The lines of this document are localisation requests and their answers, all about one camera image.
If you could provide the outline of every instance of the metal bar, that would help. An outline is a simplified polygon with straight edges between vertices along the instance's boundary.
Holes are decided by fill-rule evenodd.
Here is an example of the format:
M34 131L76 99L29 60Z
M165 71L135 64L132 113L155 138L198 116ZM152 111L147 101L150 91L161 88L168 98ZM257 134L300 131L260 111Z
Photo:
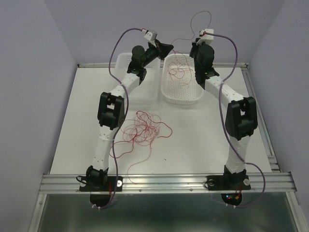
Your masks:
M123 191L117 194L167 194L167 193L227 193L229 191L208 191L204 187L206 176L213 174L170 174L170 175L126 175ZM79 191L77 175L44 175L40 194L89 194ZM263 179L260 174L248 174L251 190L244 192L261 192ZM265 173L266 192L295 192L296 187L290 173Z
M266 153L268 156L274 156L275 152L274 149L272 147L271 141L270 141L270 137L267 131L267 127L263 118L263 114L261 111L261 108L259 106L258 103L258 99L256 97L256 94L254 92L254 88L252 86L251 80L250 80L250 76L249 76L249 72L248 72L248 68L241 68L241 72L248 90L248 93L250 96L254 97L256 100L256 107L257 107L257 120L258 120L258 125L259 125L259 129L261 132L261 136L262 136L262 140L264 143L264 147L267 148L266 149Z
M35 208L33 211L29 232L35 232L39 230L41 217L43 214L43 209L46 201L46 194L39 194L37 198L37 202L35 204Z
M116 63L111 63L111 67L114 68ZM234 66L233 63L214 63L214 67L221 68L231 68ZM248 66L248 63L238 63L237 68L245 68ZM108 63L93 63L93 64L78 64L79 68L108 68Z
M306 219L304 217L303 211L301 210L297 202L295 193L287 192L286 197L288 199L298 232L308 232L309 228Z

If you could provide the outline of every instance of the white plastic bin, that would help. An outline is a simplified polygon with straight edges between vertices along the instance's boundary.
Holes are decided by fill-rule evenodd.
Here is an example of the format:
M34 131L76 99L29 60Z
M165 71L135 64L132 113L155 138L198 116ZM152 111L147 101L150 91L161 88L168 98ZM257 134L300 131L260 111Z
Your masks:
M194 60L188 54L171 54L165 58L161 91L173 104L191 105L203 95L195 80Z
M124 79L129 63L131 62L131 57L132 53L121 53L118 56L114 71L118 79ZM130 93L130 104L151 104L157 99L160 82L160 60L156 58L145 68L147 70L146 77L141 85Z

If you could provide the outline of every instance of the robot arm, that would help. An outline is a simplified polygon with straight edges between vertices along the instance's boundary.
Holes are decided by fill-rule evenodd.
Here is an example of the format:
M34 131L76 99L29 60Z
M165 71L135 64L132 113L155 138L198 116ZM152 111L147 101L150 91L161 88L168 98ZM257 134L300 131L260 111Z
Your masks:
M205 32L213 34L212 29L202 30L199 37L192 43L190 57L194 59L197 83L219 99L222 79L212 66L214 49L210 46L210 43L213 36ZM248 179L244 161L250 136L257 128L255 99L246 98L228 85L223 84L221 104L227 109L225 128L231 144L240 157L230 147L223 176L208 176L207 179L211 180L208 183L208 189L231 190L239 185L242 185L243 190L250 189L250 185L243 184L244 180Z
M101 94L98 107L100 125L98 145L92 163L86 171L86 177L82 177L82 183L86 182L89 185L85 189L80 187L80 191L92 191L91 187L98 191L106 187L112 140L125 120L124 96L126 93L124 87L130 94L145 79L147 74L145 66L156 58L164 59L174 48L170 44L160 43L156 39L157 33L155 31L143 29L142 33L144 38L148 40L149 48L145 51L142 46L135 46L132 49L131 62L122 83L111 92Z

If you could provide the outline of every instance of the gray wall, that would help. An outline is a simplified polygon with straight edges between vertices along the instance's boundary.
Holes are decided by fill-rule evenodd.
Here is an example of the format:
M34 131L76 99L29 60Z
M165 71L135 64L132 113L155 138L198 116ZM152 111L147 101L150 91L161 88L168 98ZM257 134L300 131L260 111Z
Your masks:
M45 0L77 63L108 62L116 40L132 27L156 30L158 40L171 43L176 38L191 38L190 19L202 10L212 12L211 28L228 35L239 48L239 61L248 62L276 17L283 0ZM193 21L198 33L209 23L201 13ZM131 32L119 44L121 52L146 41ZM216 62L233 62L230 43L216 39L212 45ZM188 52L191 43L177 41L176 50Z
M76 63L42 0L0 1L0 231L28 231Z
M309 219L309 1L286 0L250 65L254 89L278 159L291 171Z

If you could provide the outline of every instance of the table surface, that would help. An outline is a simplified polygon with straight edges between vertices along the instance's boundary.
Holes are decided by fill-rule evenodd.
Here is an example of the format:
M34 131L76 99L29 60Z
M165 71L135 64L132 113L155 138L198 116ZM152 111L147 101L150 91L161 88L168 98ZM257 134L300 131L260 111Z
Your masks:
M231 68L217 68L216 71L224 78ZM248 96L240 68L236 68L226 83L238 93ZM78 68L50 174L85 173L98 142L99 97L102 92L109 92L114 85L115 81L109 76L107 68ZM218 101L210 93L205 92L196 104L186 106L166 102L159 92L154 104L130 105L127 119L132 119L137 110L159 115L173 129L173 134L169 138L155 139L150 158L130 168L129 174L223 172L229 146L220 122ZM168 132L168 129L161 127L160 134ZM121 138L120 132L116 141ZM131 144L116 145L116 155L130 148ZM132 153L118 159L119 173L127 174L129 166L146 159L149 152L149 146L136 145ZM271 172L259 129L251 137L246 160L257 164L263 172ZM249 173L258 172L252 166L246 169ZM109 173L115 173L112 158Z

